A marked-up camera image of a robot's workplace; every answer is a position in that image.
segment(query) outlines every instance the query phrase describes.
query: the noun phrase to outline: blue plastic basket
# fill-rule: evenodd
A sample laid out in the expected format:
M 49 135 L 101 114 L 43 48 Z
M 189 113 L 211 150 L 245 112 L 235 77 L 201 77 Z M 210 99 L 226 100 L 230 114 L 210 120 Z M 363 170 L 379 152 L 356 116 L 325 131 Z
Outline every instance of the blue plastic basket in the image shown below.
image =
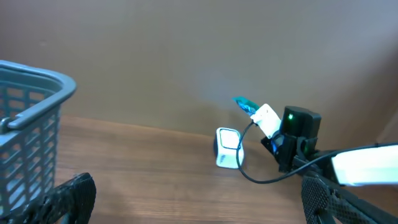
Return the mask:
M 0 215 L 54 186 L 60 105 L 68 76 L 0 60 Z

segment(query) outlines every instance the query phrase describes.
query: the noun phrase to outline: white adapter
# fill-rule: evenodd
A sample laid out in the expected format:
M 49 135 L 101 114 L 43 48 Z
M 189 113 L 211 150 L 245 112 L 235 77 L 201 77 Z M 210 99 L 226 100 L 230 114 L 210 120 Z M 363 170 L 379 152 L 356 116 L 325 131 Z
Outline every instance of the white adapter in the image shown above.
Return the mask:
M 236 150 L 241 137 L 239 131 L 231 128 L 218 128 L 214 140 L 214 153 L 216 164 L 222 168 L 237 169 Z M 243 145 L 239 148 L 239 163 L 242 165 L 244 159 Z
M 279 131 L 280 118 L 268 104 L 262 105 L 250 118 L 269 139 L 272 138 L 275 132 Z

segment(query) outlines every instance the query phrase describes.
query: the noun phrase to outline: wood grain surface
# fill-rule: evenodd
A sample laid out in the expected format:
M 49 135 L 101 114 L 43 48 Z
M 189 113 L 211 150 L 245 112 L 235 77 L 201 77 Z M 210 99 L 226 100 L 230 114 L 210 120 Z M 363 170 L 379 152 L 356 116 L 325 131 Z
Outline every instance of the wood grain surface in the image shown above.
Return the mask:
M 280 175 L 259 143 L 244 148 L 251 176 Z M 215 165 L 209 136 L 64 116 L 56 184 L 80 172 L 97 187 L 90 223 L 305 223 L 300 177 L 254 184 Z M 369 192 L 397 213 L 397 191 Z

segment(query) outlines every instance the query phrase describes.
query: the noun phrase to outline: black mesh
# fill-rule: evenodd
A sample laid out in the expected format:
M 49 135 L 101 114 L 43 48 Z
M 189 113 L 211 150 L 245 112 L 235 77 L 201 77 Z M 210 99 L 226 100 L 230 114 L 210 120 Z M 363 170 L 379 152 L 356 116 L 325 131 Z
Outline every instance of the black mesh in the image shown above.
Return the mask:
M 63 223 L 87 224 L 94 209 L 96 187 L 89 173 L 64 184 L 0 217 L 7 224 L 53 224 L 65 216 Z
M 396 223 L 396 219 L 389 214 L 376 207 L 370 208 L 367 202 L 320 178 L 310 176 L 303 178 L 302 201 L 307 223 L 319 223 L 320 217 L 332 220 L 332 216 L 344 224 L 379 223 L 371 217 L 386 221 L 381 223 Z

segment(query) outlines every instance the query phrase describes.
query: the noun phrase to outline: wall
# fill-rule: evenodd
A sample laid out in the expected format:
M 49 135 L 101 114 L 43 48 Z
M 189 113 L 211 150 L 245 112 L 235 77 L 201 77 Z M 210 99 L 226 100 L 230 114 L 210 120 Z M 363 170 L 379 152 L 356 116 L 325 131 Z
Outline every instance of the wall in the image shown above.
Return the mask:
M 374 141 L 397 108 L 397 1 L 0 1 L 0 57 L 72 76 L 64 113 L 212 135 L 238 95 L 323 116 L 320 148 Z M 258 139 L 260 132 L 251 131 Z

